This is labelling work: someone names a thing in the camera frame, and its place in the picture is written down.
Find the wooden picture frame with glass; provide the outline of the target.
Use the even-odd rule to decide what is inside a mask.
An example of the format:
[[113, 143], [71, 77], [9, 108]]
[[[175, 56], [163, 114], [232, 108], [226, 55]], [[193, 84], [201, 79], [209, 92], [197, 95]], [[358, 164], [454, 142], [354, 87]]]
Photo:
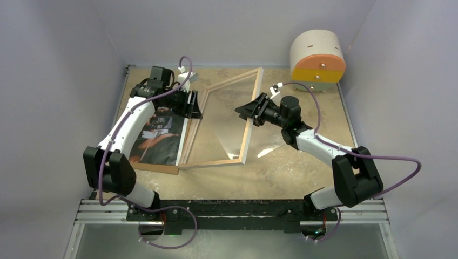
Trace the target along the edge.
[[180, 169], [245, 164], [253, 120], [240, 119], [235, 109], [259, 95], [263, 73], [257, 67], [203, 89], [204, 117], [190, 124]]

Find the printed photo sheet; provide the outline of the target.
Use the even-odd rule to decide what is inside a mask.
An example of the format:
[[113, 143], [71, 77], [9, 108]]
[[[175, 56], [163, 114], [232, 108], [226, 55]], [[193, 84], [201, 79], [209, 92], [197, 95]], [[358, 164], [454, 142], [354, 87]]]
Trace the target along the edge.
[[141, 129], [129, 155], [131, 163], [175, 166], [188, 120], [171, 108], [159, 107]]

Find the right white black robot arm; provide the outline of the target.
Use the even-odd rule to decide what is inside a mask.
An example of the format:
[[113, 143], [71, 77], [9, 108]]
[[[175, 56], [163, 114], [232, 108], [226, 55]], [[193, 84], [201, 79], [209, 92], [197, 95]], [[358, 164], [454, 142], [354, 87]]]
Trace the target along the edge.
[[354, 207], [383, 191], [384, 186], [369, 150], [363, 146], [346, 153], [346, 147], [324, 144], [319, 135], [301, 117], [296, 97], [285, 96], [276, 105], [266, 93], [235, 109], [239, 117], [252, 119], [256, 127], [269, 122], [281, 127], [286, 144], [313, 155], [332, 169], [333, 185], [316, 190], [304, 197], [304, 215], [315, 220], [326, 208], [344, 205]]

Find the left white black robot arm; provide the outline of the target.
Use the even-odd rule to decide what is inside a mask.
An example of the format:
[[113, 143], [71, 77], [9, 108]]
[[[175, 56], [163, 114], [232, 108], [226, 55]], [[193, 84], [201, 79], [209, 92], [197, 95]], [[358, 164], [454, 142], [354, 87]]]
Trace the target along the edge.
[[130, 91], [127, 106], [109, 134], [97, 146], [84, 150], [87, 181], [98, 192], [102, 206], [112, 201], [103, 199], [103, 194], [112, 193], [114, 198], [125, 199], [139, 208], [149, 221], [160, 216], [159, 194], [137, 180], [128, 156], [140, 130], [157, 109], [168, 108], [186, 119], [203, 117], [197, 104], [198, 93], [190, 90], [197, 74], [182, 66], [178, 70], [176, 76], [170, 69], [153, 66], [150, 76]]

